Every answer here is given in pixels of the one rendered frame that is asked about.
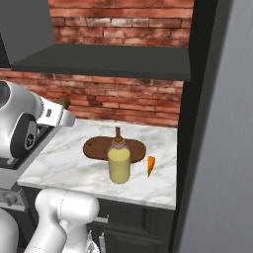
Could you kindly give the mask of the dark cupboard door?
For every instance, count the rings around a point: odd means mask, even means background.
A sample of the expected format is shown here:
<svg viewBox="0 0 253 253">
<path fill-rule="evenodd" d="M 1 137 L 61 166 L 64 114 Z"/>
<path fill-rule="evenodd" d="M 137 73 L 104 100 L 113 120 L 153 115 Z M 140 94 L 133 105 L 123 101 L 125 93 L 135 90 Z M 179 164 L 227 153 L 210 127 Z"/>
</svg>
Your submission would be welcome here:
<svg viewBox="0 0 253 253">
<path fill-rule="evenodd" d="M 99 248 L 99 236 L 102 232 L 105 233 L 107 253 L 168 253 L 168 238 L 152 236 L 132 229 L 119 229 L 98 222 L 89 223 L 87 229 Z"/>
</svg>

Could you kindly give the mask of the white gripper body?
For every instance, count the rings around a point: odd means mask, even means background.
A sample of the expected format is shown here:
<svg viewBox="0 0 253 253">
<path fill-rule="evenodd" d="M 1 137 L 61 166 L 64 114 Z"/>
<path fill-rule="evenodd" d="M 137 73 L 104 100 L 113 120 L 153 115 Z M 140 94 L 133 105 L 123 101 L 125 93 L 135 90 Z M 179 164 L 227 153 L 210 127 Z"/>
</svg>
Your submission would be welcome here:
<svg viewBox="0 0 253 253">
<path fill-rule="evenodd" d="M 75 122 L 75 116 L 66 109 L 62 109 L 59 115 L 60 127 L 72 127 Z"/>
</svg>

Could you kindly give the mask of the dark grey wall shelf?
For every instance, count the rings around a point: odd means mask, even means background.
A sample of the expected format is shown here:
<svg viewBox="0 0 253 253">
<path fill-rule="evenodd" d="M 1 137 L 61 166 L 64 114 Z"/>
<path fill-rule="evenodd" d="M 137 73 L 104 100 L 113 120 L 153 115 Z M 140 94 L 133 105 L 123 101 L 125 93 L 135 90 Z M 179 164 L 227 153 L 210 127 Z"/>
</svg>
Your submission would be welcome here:
<svg viewBox="0 0 253 253">
<path fill-rule="evenodd" d="M 188 50 L 184 47 L 57 43 L 13 63 L 12 69 L 140 79 L 191 79 Z"/>
</svg>

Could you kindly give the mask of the grey fridge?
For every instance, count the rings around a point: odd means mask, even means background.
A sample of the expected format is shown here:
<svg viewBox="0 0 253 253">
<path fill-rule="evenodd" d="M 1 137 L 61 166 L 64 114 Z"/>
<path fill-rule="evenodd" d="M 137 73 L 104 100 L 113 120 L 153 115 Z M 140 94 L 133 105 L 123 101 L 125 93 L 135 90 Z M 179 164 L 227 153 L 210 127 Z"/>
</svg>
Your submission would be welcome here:
<svg viewBox="0 0 253 253">
<path fill-rule="evenodd" d="M 253 0 L 218 0 L 173 253 L 253 253 Z"/>
</svg>

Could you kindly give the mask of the grey range hood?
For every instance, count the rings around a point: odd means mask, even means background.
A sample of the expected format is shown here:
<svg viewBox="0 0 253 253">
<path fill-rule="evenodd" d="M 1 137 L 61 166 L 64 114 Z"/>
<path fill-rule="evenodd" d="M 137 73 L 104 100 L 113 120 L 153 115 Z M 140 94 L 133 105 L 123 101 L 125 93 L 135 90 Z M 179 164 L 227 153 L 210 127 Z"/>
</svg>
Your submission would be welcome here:
<svg viewBox="0 0 253 253">
<path fill-rule="evenodd" d="M 52 45 L 47 0 L 0 0 L 0 68 Z"/>
</svg>

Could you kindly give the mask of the dark drawer front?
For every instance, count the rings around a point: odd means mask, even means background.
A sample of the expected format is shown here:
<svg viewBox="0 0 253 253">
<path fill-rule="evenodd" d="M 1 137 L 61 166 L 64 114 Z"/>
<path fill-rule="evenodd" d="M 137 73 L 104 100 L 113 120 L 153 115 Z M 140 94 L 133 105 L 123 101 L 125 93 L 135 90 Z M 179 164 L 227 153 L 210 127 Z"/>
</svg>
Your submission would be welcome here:
<svg viewBox="0 0 253 253">
<path fill-rule="evenodd" d="M 168 238 L 171 234 L 173 211 L 103 199 L 99 200 L 99 204 L 98 216 L 110 216 L 109 223 L 99 224 L 157 237 Z"/>
</svg>

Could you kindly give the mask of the grey stove knob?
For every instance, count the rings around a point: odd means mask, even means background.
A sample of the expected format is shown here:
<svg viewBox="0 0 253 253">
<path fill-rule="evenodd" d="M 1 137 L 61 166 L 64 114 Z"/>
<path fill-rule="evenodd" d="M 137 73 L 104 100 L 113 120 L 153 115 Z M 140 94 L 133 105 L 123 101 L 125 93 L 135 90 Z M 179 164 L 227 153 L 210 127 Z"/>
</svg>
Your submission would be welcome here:
<svg viewBox="0 0 253 253">
<path fill-rule="evenodd" d="M 4 203 L 8 207 L 11 207 L 11 206 L 16 205 L 18 203 L 19 196 L 17 194 L 13 194 L 13 193 L 4 193 L 3 200 L 4 200 Z"/>
</svg>

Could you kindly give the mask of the brown wooden cutting board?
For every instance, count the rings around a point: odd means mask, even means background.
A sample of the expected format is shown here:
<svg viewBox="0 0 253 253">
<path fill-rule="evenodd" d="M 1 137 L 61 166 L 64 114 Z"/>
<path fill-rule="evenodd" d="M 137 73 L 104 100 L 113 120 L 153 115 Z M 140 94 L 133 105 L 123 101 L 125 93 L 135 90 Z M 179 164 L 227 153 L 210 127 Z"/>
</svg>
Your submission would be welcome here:
<svg viewBox="0 0 253 253">
<path fill-rule="evenodd" d="M 83 145 L 83 153 L 91 159 L 108 160 L 108 150 L 112 145 L 113 139 L 108 136 L 95 136 L 88 139 Z M 135 139 L 126 139 L 126 146 L 130 151 L 130 162 L 141 161 L 146 154 L 145 145 Z"/>
</svg>

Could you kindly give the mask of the brown rounded lump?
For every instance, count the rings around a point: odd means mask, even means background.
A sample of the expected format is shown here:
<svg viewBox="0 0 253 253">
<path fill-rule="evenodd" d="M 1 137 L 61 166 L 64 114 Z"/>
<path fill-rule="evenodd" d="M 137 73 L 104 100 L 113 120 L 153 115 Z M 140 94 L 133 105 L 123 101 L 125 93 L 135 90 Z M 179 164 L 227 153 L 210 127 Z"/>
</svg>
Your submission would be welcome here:
<svg viewBox="0 0 253 253">
<path fill-rule="evenodd" d="M 54 103 L 61 105 L 64 109 L 68 109 L 71 102 L 68 98 L 58 98 L 54 100 Z"/>
</svg>

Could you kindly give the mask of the orange cheese wedge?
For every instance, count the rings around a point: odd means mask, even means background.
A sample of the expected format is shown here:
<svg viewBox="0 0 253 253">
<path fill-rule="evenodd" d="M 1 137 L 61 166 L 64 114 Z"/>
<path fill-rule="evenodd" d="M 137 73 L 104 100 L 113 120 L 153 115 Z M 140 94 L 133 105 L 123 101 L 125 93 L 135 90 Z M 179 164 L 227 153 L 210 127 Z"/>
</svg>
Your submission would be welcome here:
<svg viewBox="0 0 253 253">
<path fill-rule="evenodd" d="M 147 176 L 149 177 L 153 168 L 154 168 L 154 165 L 155 165 L 155 157 L 153 156 L 148 156 L 148 167 L 147 167 Z"/>
</svg>

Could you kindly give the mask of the yellow condiment bottle brown cap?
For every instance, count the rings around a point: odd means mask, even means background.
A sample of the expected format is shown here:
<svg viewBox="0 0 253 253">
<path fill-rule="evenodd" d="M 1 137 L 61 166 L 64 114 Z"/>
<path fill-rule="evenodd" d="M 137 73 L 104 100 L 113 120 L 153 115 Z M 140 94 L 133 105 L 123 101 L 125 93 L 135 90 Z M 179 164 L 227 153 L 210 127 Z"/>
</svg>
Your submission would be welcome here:
<svg viewBox="0 0 253 253">
<path fill-rule="evenodd" d="M 108 150 L 110 179 L 116 184 L 125 183 L 130 176 L 130 151 L 121 136 L 121 128 L 116 127 L 116 136 Z"/>
</svg>

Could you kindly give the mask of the black tall side panel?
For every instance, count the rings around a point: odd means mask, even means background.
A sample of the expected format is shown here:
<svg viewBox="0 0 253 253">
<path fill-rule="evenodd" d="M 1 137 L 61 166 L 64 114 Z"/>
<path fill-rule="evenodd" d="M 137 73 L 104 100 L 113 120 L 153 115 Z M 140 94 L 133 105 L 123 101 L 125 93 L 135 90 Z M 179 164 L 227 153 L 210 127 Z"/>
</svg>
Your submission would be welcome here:
<svg viewBox="0 0 253 253">
<path fill-rule="evenodd" d="M 194 0 L 193 18 L 188 46 L 191 79 L 183 85 L 177 132 L 177 189 L 176 209 L 170 234 L 168 253 L 172 253 L 179 212 L 184 192 L 190 151 L 196 126 L 213 21 L 218 0 Z"/>
</svg>

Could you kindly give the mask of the grey stove with black hob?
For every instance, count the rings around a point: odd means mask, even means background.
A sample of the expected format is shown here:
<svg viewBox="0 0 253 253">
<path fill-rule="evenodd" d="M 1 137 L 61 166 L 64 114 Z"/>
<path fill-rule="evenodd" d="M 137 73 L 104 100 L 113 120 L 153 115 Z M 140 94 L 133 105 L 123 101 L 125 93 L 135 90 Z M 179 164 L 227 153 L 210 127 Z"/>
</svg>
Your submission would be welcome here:
<svg viewBox="0 0 253 253">
<path fill-rule="evenodd" d="M 59 127 L 40 126 L 38 139 L 24 158 L 0 158 L 0 208 L 14 211 L 25 211 L 28 208 L 28 202 L 18 180 L 58 131 Z M 8 207 L 3 200 L 4 193 L 17 194 L 19 196 L 18 203 Z"/>
</svg>

